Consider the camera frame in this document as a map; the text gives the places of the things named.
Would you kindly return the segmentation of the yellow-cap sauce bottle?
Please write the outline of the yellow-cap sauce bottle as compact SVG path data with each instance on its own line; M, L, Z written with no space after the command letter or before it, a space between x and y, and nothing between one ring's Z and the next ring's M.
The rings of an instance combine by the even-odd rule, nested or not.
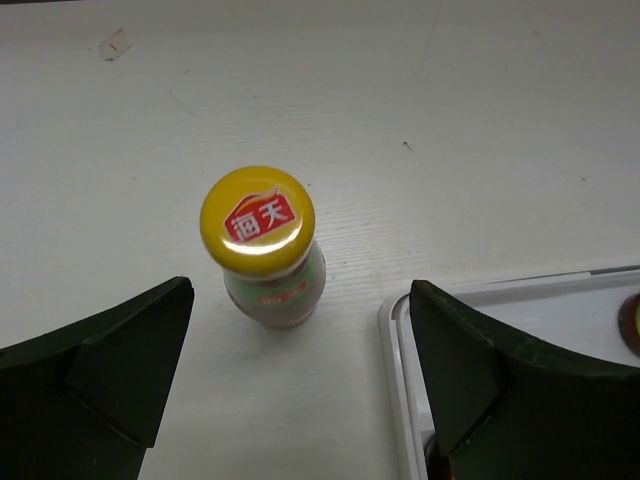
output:
M618 312L620 336L628 349L636 356L640 356L639 298L639 293L628 297Z
M199 226L241 312L276 329L311 316L325 287L326 263L315 240L311 197L297 179L274 167L234 170L207 194Z

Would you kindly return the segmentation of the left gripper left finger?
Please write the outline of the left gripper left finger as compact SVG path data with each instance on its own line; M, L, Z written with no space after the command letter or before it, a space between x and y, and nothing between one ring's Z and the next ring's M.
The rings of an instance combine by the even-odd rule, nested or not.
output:
M135 479L154 447L194 303L174 277L1 351L4 479Z

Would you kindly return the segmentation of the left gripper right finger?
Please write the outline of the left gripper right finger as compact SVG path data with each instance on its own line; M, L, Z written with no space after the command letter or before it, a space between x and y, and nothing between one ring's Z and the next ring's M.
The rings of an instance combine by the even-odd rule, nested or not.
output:
M639 371L577 353L416 280L410 316L457 479L635 479Z

